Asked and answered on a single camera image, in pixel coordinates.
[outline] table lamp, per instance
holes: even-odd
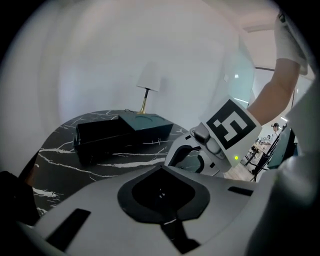
[[[140,77],[138,80],[138,83],[136,84],[137,87],[145,88],[145,95],[142,103],[141,110],[138,112],[138,114],[145,114],[146,113],[146,102],[147,102],[147,96],[149,90],[159,92],[160,89],[160,72],[159,67],[157,63],[150,61],[148,62]]]

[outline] ceiling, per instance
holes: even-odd
[[[261,11],[273,11],[277,7],[270,0],[223,0],[240,18]]]

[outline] gold lamp stand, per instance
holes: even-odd
[[[147,102],[148,92],[150,89],[148,89],[148,88],[145,88],[145,89],[146,89],[146,91],[145,91],[142,107],[141,107],[140,111],[137,113],[139,115],[146,113],[146,102]]]

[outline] black marble table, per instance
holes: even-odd
[[[174,124],[165,140],[145,141],[138,147],[127,145],[111,157],[83,166],[73,148],[76,125],[117,119],[124,112],[105,110],[83,114],[64,123],[48,137],[39,150],[32,175],[34,200],[40,215],[90,183],[163,164],[173,141],[186,132]],[[198,154],[191,152],[179,167],[190,172],[197,170]]]

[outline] white lamp shade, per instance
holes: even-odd
[[[136,86],[159,92],[160,80],[160,70],[157,63],[150,61],[145,65]]]

